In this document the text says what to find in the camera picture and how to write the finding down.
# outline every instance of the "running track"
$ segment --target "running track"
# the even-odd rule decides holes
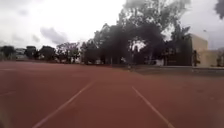
[[[0,62],[0,128],[223,128],[223,78]]]

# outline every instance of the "sky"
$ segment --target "sky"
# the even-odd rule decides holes
[[[85,41],[105,23],[116,24],[125,0],[0,0],[0,46],[56,46]],[[217,0],[192,0],[182,16],[183,26],[224,47],[224,20],[214,11]]]

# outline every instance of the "green tree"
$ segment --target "green tree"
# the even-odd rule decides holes
[[[167,61],[176,61],[174,65],[191,66],[192,62],[192,40],[188,33],[190,27],[181,27],[180,22],[174,25],[171,41],[166,43]]]
[[[4,56],[9,59],[9,57],[15,53],[15,48],[13,46],[3,46],[1,48],[1,51],[3,52]]]
[[[186,10],[186,0],[132,0],[125,4],[120,14],[120,24],[129,35],[129,41],[140,40],[145,43],[143,53],[152,58],[153,55],[161,56],[160,49],[164,45],[164,31],[168,30],[180,19]]]
[[[79,43],[63,43],[57,45],[57,57],[61,62],[63,59],[66,59],[68,63],[71,62],[71,58],[77,59],[79,57]]]
[[[218,13],[220,19],[223,19],[224,18],[224,0],[218,0],[215,10]]]
[[[41,55],[44,56],[44,59],[47,61],[54,60],[56,56],[56,50],[51,46],[43,46],[39,52]]]
[[[96,60],[99,58],[99,49],[92,39],[87,43],[82,44],[81,55],[82,61],[85,64],[88,64],[89,62],[92,64],[96,63]]]
[[[34,59],[34,54],[37,52],[37,49],[35,46],[27,46],[25,50],[25,55],[29,59]]]

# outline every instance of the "wall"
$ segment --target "wall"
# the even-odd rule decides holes
[[[191,34],[192,37],[192,48],[197,52],[208,50],[208,41],[204,40],[194,34]]]
[[[218,51],[206,50],[198,52],[200,64],[198,67],[216,67],[218,59]]]

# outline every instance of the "white lane line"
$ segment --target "white lane line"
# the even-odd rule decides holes
[[[85,91],[87,88],[89,88],[91,85],[93,85],[94,82],[90,82],[87,84],[84,88],[82,88],[78,93],[76,93],[74,96],[72,96],[67,102],[59,106],[55,111],[47,115],[45,118],[43,118],[41,121],[36,123],[32,128],[40,128],[44,123],[46,123],[49,119],[54,117],[59,111],[64,109],[66,106],[68,106],[75,98],[77,98],[83,91]]]
[[[175,128],[137,89],[134,87],[132,87],[132,89],[143,101],[145,101],[147,106],[150,107],[167,124],[168,128]]]

